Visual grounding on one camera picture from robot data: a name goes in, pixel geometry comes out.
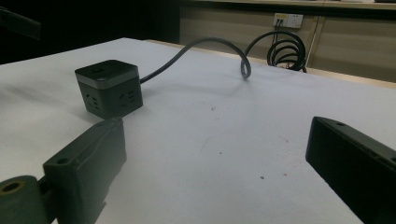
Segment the cube top face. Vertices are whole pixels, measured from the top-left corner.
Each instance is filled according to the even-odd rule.
[[[98,90],[109,89],[131,78],[139,77],[136,65],[117,60],[92,64],[75,72],[79,82]]]

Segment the white table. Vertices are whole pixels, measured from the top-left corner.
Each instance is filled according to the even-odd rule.
[[[116,59],[140,76],[178,52],[119,39],[0,66],[0,180],[41,165],[100,121],[74,71]],[[97,223],[361,223],[304,160],[314,116],[396,148],[396,90],[190,51],[142,85],[123,118],[128,161]]]

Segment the power socket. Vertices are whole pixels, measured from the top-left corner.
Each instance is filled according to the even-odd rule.
[[[288,14],[285,13],[276,13],[274,16],[274,26],[283,26],[286,27],[288,24]]]
[[[303,15],[289,14],[286,26],[290,28],[300,28],[303,23]]]

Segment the wall socket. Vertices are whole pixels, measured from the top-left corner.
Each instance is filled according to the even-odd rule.
[[[290,28],[300,28],[303,22],[303,15],[276,13],[273,25],[279,25]]]

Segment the black cube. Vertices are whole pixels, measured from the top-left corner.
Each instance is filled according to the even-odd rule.
[[[102,119],[123,117],[143,105],[137,66],[117,60],[76,70],[88,111]]]

